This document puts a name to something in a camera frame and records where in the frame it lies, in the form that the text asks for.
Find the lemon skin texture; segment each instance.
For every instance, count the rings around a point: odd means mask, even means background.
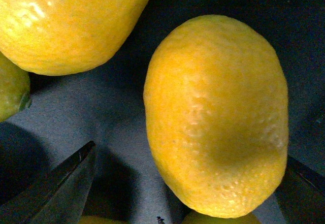
[[[156,49],[144,86],[156,166],[189,208],[236,218],[284,175],[287,84],[268,41],[226,16],[193,18]]]
[[[0,51],[22,69],[58,76],[107,62],[148,0],[0,0]]]
[[[28,72],[0,53],[0,122],[30,106],[29,92]]]
[[[218,218],[211,217],[191,211],[184,219],[182,224],[261,224],[252,213],[238,218]]]

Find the gray surface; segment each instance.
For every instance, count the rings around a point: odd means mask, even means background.
[[[323,12],[313,0],[150,0],[134,32],[107,64],[60,78],[32,76],[31,108],[2,124],[2,135],[12,139],[6,171],[18,164],[21,176],[32,177],[94,140],[99,157],[87,213],[135,224],[153,224],[159,215],[166,224],[179,223],[184,208],[164,185],[148,148],[142,86],[160,41],[187,19],[214,13],[247,23],[274,46],[289,88],[289,153],[325,175],[324,133],[315,131],[324,124],[317,122],[325,108]],[[16,136],[10,135],[12,128]],[[21,166],[22,155],[32,164]],[[20,181],[12,180],[17,186]],[[100,202],[97,208],[94,199]],[[255,214],[262,224],[285,224],[274,196]]]

